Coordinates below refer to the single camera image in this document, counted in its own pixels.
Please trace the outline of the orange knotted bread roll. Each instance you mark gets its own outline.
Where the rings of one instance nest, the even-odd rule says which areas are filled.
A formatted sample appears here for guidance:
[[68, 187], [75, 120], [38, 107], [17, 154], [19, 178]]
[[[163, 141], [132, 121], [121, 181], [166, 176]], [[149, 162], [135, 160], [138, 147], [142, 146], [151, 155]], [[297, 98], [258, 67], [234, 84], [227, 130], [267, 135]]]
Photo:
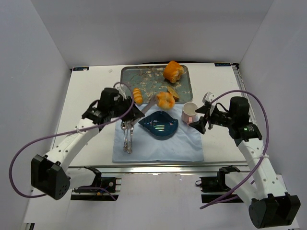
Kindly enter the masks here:
[[157, 106], [164, 110], [170, 110], [175, 105], [175, 99], [169, 92], [160, 92], [157, 94]]

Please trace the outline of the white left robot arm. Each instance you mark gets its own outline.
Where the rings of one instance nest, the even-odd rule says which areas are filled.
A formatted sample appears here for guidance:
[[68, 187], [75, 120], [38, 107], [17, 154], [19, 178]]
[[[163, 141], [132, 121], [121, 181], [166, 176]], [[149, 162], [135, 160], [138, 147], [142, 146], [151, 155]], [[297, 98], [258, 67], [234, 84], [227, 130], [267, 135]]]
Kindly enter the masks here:
[[99, 189], [101, 172], [93, 167], [69, 168], [70, 163], [88, 142], [113, 118], [131, 123], [144, 114], [130, 96], [123, 97], [115, 88], [104, 88], [75, 127], [55, 148], [31, 161], [31, 185], [55, 200], [70, 189]]

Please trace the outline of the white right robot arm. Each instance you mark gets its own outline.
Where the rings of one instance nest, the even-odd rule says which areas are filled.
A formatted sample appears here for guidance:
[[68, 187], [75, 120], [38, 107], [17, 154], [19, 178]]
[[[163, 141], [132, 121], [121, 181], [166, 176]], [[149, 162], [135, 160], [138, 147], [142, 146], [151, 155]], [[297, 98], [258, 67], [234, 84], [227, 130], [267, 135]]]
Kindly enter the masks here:
[[230, 99], [229, 109], [219, 111], [214, 95], [206, 93], [204, 105], [197, 109], [202, 114], [199, 121], [190, 124], [200, 133], [213, 125], [226, 127], [230, 137], [244, 156], [250, 173], [244, 176], [235, 166], [222, 167], [217, 173], [217, 183], [228, 189], [224, 195], [202, 206], [206, 208], [228, 200], [232, 193], [247, 205], [249, 217], [258, 228], [289, 226], [300, 208], [300, 200], [290, 195], [278, 180], [269, 156], [266, 154], [267, 141], [262, 140], [258, 127], [249, 120], [248, 99], [235, 96]]

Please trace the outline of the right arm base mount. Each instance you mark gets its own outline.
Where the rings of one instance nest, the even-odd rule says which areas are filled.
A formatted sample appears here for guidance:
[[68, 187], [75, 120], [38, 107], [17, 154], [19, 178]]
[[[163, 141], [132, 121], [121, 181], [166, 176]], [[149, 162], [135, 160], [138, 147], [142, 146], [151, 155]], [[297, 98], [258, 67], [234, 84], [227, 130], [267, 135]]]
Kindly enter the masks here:
[[234, 172], [239, 173], [240, 170], [231, 165], [220, 168], [216, 176], [200, 177], [200, 179], [195, 182], [195, 186], [199, 187], [202, 191], [202, 203], [206, 204], [215, 200], [219, 196], [218, 193], [223, 195], [228, 192], [230, 188], [225, 184], [225, 175]]

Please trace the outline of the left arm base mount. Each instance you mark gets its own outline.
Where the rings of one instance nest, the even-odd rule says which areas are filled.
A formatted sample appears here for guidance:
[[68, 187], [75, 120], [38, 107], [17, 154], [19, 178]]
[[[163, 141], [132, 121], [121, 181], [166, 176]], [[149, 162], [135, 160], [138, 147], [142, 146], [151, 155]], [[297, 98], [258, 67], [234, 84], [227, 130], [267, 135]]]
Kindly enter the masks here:
[[121, 190], [122, 178], [103, 175], [97, 168], [71, 168], [67, 171], [70, 178], [71, 200], [117, 201]]

